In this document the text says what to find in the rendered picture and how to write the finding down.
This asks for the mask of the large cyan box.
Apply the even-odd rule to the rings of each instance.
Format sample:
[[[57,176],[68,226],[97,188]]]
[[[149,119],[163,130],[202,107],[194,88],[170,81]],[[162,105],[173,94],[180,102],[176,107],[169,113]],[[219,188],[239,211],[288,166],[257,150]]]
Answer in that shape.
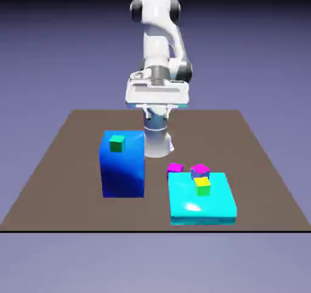
[[[210,173],[211,189],[199,196],[191,173],[170,173],[168,192],[172,225],[233,225],[237,207],[225,173]]]

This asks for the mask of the small yellow cube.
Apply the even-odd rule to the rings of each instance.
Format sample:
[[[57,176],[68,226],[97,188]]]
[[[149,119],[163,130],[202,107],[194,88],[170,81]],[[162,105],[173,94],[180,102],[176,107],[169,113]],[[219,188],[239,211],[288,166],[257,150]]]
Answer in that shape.
[[[211,190],[211,183],[208,177],[194,178],[194,184],[196,189],[196,194],[198,196],[209,196]]]

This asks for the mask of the small magenta cube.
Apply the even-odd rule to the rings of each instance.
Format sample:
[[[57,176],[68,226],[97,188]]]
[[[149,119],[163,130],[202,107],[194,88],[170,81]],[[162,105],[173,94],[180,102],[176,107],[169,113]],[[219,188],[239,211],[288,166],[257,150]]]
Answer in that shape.
[[[169,173],[181,173],[183,171],[183,165],[171,162],[167,167],[167,174]]]
[[[210,177],[210,168],[205,164],[199,163],[190,168],[191,179]]]

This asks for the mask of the small green cube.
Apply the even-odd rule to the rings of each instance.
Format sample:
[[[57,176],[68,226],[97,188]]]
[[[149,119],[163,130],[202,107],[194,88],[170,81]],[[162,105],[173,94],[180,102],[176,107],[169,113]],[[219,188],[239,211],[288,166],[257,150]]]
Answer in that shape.
[[[121,134],[113,134],[109,139],[109,149],[113,153],[121,153],[125,149],[125,136]]]

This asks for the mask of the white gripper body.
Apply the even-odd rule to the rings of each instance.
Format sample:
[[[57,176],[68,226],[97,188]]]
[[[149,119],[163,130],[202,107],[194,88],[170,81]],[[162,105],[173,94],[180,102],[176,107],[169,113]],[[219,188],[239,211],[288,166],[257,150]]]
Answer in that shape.
[[[150,79],[129,79],[125,102],[130,108],[141,105],[187,105],[189,84],[184,81],[164,80],[164,85],[152,85]]]

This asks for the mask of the large blue box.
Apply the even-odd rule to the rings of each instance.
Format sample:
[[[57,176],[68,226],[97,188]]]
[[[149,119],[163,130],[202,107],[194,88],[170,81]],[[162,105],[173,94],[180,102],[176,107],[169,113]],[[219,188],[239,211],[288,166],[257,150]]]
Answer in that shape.
[[[113,134],[125,136],[125,149],[110,152]],[[145,191],[145,140],[142,130],[106,130],[98,150],[105,198],[142,198]]]

